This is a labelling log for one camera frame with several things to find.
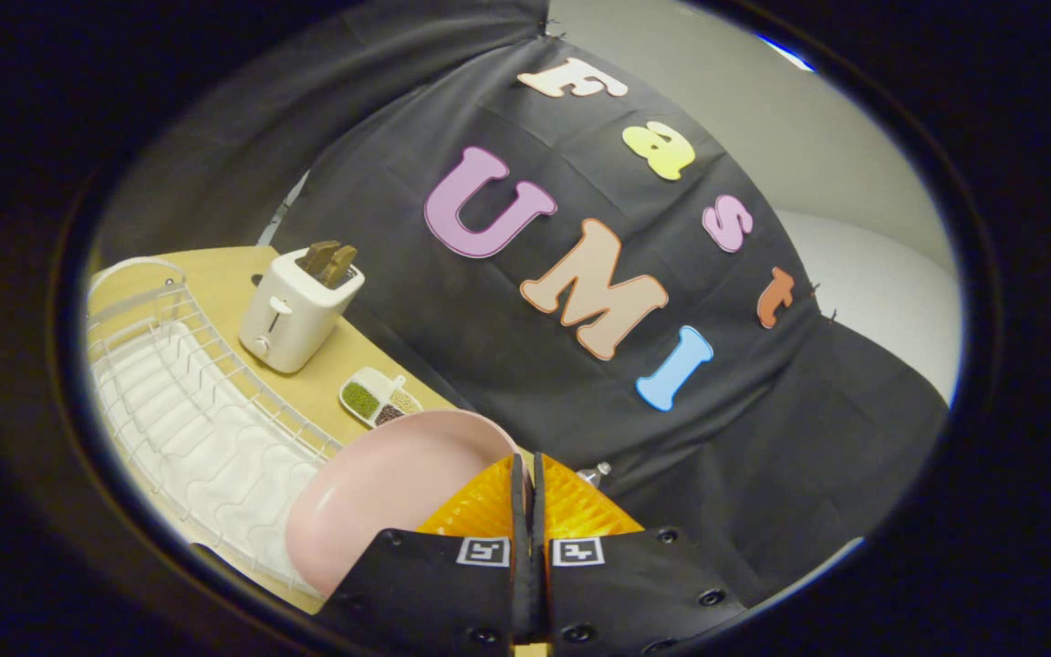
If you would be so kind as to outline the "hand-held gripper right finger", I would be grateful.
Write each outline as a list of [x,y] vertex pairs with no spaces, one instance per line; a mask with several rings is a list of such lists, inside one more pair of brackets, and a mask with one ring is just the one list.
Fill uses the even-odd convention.
[[547,454],[533,481],[533,640],[550,656],[671,656],[746,613],[683,528],[642,527]]

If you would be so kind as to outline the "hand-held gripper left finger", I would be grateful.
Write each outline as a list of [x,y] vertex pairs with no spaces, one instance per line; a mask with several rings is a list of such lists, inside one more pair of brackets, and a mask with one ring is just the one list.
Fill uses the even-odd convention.
[[534,619],[530,485],[509,459],[507,537],[384,528],[314,620],[358,646],[515,646]]

